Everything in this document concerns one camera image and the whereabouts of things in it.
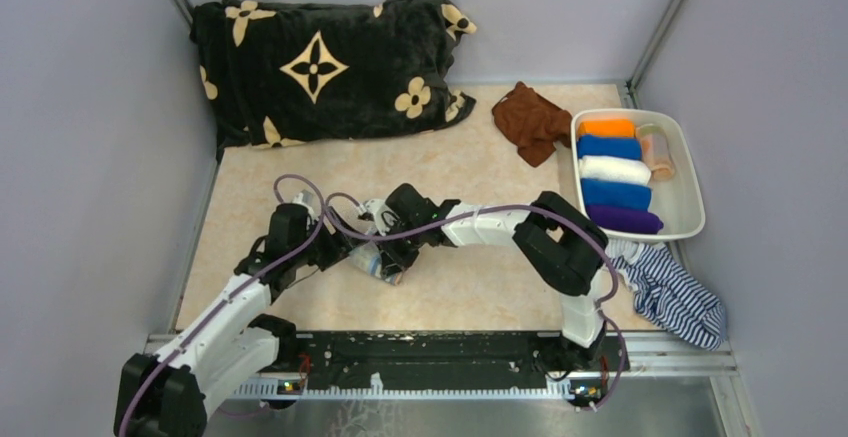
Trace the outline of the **orange blue patterned towel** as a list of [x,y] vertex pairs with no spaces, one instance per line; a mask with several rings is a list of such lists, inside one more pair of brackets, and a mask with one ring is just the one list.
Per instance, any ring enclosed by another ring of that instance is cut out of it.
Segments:
[[354,248],[347,260],[355,268],[389,285],[397,286],[403,278],[403,268],[374,242]]

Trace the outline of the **brown towel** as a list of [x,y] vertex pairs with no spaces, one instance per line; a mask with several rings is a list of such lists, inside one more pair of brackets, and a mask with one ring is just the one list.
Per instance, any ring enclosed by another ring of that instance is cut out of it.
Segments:
[[531,167],[539,167],[556,151],[556,143],[571,147],[572,114],[523,82],[491,109],[493,122]]

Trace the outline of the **orange polka dot towel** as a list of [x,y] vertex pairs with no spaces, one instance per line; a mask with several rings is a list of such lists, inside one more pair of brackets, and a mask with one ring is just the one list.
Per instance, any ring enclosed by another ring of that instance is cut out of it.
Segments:
[[675,166],[671,157],[667,135],[657,124],[644,124],[635,130],[635,136],[642,148],[642,161],[657,182],[669,181],[675,175]]

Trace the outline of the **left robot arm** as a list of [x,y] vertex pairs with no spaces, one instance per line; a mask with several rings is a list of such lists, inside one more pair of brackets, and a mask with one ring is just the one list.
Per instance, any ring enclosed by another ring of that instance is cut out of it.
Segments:
[[283,203],[216,300],[153,354],[136,353],[120,377],[118,436],[200,436],[211,414],[251,375],[301,363],[297,327],[267,314],[306,266],[325,270],[352,250],[331,232],[326,207]]

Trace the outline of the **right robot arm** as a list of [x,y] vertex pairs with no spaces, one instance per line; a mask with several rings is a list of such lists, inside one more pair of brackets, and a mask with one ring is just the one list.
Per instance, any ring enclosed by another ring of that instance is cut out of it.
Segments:
[[441,204],[404,183],[386,199],[366,201],[359,211],[382,236],[382,269],[396,274],[412,266],[424,245],[497,246],[519,251],[560,298],[559,348],[538,358],[539,368],[563,373],[587,370],[603,352],[606,331],[597,310],[595,276],[603,265],[607,236],[552,191],[528,205],[484,206],[448,199]]

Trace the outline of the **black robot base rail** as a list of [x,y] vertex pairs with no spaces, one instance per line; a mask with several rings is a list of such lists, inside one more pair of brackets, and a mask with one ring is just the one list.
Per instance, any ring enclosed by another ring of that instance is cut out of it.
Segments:
[[622,339],[589,348],[558,331],[302,332],[293,352],[234,392],[274,408],[342,400],[603,400],[630,368]]

